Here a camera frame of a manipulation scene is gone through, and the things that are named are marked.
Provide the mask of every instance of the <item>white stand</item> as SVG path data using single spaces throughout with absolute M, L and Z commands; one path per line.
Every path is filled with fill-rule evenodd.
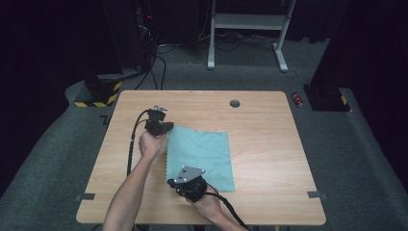
M 282 72 L 288 71 L 285 59 L 282 54 L 282 44 L 291 22 L 292 12 L 296 0 L 292 0 L 286 15 L 268 15 L 268 14 L 233 14 L 216 13 L 216 0 L 213 0 L 213 10 L 211 17 L 211 37 L 208 52 L 208 68 L 216 67 L 215 61 L 215 36 L 216 28 L 229 29 L 252 29 L 252 30 L 271 30 L 281 31 L 278 43 L 273 44 L 273 50 L 278 59 Z

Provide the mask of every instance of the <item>wooden table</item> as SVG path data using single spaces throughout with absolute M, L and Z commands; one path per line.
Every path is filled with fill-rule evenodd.
M 239 108 L 230 106 L 239 100 Z M 126 90 L 121 93 L 77 214 L 79 222 L 102 223 L 126 177 L 129 142 L 138 115 L 159 105 L 165 121 L 199 131 L 227 131 L 235 192 L 223 193 L 246 224 L 321 225 L 316 186 L 286 95 L 279 91 Z M 144 131 L 137 129 L 136 137 Z M 140 158 L 134 148 L 133 166 Z M 149 173 L 136 223 L 206 224 L 166 183 L 166 155 Z

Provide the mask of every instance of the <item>light blue cloth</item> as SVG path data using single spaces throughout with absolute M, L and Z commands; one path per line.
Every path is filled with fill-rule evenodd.
M 205 169 L 202 177 L 220 192 L 235 191 L 226 132 L 174 126 L 168 136 L 167 179 L 175 179 L 182 166 Z

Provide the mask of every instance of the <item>red object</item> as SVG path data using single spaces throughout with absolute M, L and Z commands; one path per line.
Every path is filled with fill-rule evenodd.
M 297 108 L 303 108 L 303 101 L 297 92 L 292 93 L 292 99 Z

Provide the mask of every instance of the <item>yellow and black tape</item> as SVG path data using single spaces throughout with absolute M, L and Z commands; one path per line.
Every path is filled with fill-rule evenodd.
M 110 107 L 114 104 L 117 94 L 119 92 L 120 87 L 122 86 L 122 82 L 114 83 L 111 86 L 107 87 L 107 90 L 103 92 L 103 99 L 95 100 L 93 98 L 89 98 L 86 100 L 75 100 L 75 106 L 80 108 L 86 107 Z
M 347 104 L 347 99 L 344 97 L 344 95 L 342 95 L 342 102 L 343 102 L 344 105 Z

